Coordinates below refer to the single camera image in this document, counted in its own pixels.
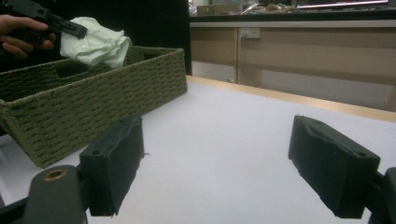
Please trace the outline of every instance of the green woven basket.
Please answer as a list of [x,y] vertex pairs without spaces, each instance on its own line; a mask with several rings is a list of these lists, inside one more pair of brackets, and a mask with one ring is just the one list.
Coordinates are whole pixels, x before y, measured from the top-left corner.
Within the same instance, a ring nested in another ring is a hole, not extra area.
[[187,91],[183,49],[143,47],[119,69],[63,60],[1,73],[0,83],[1,126],[39,167]]

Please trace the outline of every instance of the table surface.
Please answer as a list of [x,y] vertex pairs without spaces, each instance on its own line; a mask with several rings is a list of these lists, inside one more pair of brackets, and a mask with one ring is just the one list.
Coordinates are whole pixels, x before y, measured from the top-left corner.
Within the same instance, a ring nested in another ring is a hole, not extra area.
[[[299,176],[288,150],[293,118],[319,119],[396,164],[396,115],[286,93],[188,77],[189,90],[143,116],[149,154],[118,216],[89,223],[367,223],[335,217]],[[78,153],[55,164],[78,164]],[[0,192],[27,196],[36,168],[0,138]]]

